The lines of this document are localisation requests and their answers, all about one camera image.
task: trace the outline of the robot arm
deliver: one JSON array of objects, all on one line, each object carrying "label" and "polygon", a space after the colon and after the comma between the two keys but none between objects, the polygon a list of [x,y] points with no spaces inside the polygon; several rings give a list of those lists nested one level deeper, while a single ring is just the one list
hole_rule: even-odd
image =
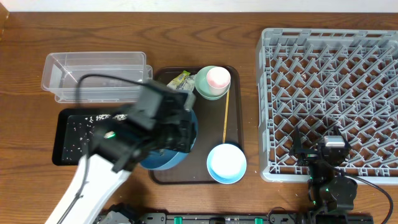
[{"label": "robot arm", "polygon": [[151,151],[190,152],[195,138],[191,109],[195,96],[150,80],[134,105],[124,105],[96,125],[88,153],[46,224],[92,224],[114,191]]}]

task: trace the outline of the white cup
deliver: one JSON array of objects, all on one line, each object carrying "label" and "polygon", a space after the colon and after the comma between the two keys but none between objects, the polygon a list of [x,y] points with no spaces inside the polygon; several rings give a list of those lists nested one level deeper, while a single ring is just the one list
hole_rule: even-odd
[{"label": "white cup", "polygon": [[231,74],[223,67],[215,67],[208,71],[206,75],[209,91],[214,96],[223,94],[231,83]]}]

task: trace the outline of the wooden table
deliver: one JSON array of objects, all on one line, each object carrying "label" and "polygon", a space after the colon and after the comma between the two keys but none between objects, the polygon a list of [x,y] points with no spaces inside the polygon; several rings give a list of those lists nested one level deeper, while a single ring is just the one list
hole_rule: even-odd
[{"label": "wooden table", "polygon": [[[71,105],[40,88],[52,52],[143,51],[154,70],[166,66],[231,65],[241,79],[248,169],[234,185],[157,185],[138,167],[106,206],[126,202],[140,211],[267,213],[305,209],[306,184],[267,183],[259,175],[255,46],[267,27],[398,29],[398,14],[296,13],[11,13],[0,42],[0,222],[43,223],[76,167],[51,155],[58,113]],[[397,187],[384,187],[398,202]],[[357,213],[375,223],[387,214],[385,196],[359,186]],[[391,222],[398,222],[394,213]]]}]

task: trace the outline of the white wall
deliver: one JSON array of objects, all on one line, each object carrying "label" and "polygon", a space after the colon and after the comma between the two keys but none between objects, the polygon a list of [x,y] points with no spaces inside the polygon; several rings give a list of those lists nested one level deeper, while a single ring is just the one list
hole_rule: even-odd
[{"label": "white wall", "polygon": [[398,0],[0,0],[17,11],[398,12]]}]

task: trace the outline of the green bowl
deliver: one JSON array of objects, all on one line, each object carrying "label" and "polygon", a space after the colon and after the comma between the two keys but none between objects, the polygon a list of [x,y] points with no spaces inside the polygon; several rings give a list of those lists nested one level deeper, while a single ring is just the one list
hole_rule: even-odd
[{"label": "green bowl", "polygon": [[207,83],[207,73],[209,72],[210,69],[215,68],[216,66],[207,66],[204,67],[203,69],[201,69],[196,77],[195,77],[195,88],[197,89],[197,91],[199,92],[199,94],[201,94],[202,97],[204,97],[204,99],[206,100],[218,100],[221,97],[223,97],[225,95],[226,92],[228,92],[229,87],[231,86],[231,82],[228,84],[228,87],[225,89],[225,91],[218,96],[215,96],[213,94],[210,93],[209,90],[209,84]]}]

